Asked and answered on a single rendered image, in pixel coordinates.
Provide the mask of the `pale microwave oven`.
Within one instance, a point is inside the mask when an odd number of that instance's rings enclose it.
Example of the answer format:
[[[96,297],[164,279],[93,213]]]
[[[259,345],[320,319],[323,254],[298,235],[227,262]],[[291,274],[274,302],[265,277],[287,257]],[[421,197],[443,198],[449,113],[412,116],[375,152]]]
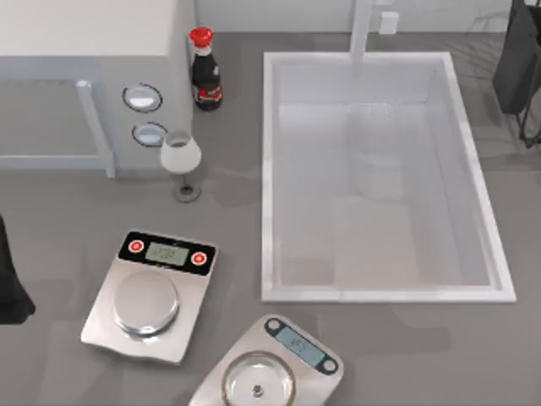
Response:
[[[161,168],[132,128],[190,131],[188,34],[195,0],[0,0],[0,170],[103,170],[75,82],[92,83],[116,176]],[[161,107],[135,112],[123,89],[154,86]]]

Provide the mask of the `steel scale with glass bowl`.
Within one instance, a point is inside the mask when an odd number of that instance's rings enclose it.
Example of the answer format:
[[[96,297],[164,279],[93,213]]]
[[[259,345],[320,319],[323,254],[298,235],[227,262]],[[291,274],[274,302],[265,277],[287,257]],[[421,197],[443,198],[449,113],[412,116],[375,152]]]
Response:
[[[199,384],[188,406],[325,406],[342,359],[283,315],[259,318]]]

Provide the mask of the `steel scale with red buttons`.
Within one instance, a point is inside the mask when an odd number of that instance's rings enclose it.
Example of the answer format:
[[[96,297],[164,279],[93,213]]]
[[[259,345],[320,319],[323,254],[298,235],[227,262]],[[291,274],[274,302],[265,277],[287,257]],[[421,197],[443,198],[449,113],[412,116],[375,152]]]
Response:
[[[81,342],[127,357],[180,364],[218,253],[211,243],[129,230],[90,308]]]

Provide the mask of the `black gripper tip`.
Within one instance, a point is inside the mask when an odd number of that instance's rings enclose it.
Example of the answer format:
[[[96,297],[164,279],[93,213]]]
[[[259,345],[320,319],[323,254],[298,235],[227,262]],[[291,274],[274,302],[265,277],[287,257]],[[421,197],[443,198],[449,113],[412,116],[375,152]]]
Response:
[[[21,325],[34,315],[36,306],[19,280],[0,214],[0,326]]]

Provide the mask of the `black stand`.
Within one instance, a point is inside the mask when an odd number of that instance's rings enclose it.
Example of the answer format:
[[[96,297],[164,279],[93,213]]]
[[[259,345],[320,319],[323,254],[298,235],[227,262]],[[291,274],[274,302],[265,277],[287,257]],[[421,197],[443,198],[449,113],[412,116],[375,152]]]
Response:
[[[541,0],[511,0],[492,85],[501,112],[518,122],[519,140],[528,149],[541,145],[541,125],[534,136],[526,133],[533,98],[541,91]]]

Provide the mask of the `white wine glass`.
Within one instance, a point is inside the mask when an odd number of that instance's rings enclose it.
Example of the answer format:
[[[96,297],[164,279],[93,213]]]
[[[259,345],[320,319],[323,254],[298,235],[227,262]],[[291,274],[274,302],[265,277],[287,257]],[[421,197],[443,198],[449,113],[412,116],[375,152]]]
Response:
[[[198,184],[191,183],[188,175],[202,161],[202,151],[194,137],[186,130],[177,129],[168,132],[164,138],[160,161],[174,181],[173,195],[180,203],[191,203],[200,196]]]

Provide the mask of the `large microwave knob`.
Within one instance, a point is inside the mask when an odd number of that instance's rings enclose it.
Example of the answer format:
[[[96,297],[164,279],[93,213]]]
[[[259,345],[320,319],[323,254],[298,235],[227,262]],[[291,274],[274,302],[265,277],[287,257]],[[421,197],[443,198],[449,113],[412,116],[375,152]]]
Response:
[[[127,107],[141,113],[154,112],[163,103],[161,93],[154,86],[143,83],[126,86],[122,98]]]

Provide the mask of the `white wall socket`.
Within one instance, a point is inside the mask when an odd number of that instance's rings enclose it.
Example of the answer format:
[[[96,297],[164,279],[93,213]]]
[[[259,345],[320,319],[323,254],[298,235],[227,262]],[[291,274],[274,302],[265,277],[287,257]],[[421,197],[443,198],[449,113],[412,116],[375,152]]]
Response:
[[[394,11],[385,11],[380,14],[378,32],[383,36],[395,35],[398,30],[400,14]]]

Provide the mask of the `tall white tap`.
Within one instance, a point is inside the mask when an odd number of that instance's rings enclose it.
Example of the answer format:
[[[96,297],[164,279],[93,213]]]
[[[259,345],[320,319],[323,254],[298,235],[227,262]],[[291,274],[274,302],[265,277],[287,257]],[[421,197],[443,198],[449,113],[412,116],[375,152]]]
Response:
[[[354,0],[349,57],[354,80],[360,80],[374,0]]]

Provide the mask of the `white sink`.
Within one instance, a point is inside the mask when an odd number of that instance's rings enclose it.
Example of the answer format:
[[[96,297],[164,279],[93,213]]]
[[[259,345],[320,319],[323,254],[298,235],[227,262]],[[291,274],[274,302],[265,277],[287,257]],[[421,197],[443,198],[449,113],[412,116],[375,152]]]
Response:
[[[261,298],[513,303],[448,52],[266,52]]]

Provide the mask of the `small microwave knob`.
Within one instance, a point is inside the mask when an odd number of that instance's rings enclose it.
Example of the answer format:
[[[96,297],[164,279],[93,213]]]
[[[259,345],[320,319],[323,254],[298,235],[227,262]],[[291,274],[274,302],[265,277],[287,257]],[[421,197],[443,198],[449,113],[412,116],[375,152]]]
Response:
[[[132,137],[144,147],[160,148],[167,134],[164,126],[154,122],[140,123],[132,128]]]

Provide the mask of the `dark bottle with red cap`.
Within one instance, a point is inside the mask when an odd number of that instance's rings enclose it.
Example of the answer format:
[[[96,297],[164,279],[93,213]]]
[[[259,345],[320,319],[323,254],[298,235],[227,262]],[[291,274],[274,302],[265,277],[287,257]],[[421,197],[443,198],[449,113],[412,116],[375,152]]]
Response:
[[[212,51],[213,38],[214,31],[205,26],[195,27],[189,33],[194,45],[191,64],[194,102],[205,112],[216,110],[223,100],[220,69]]]

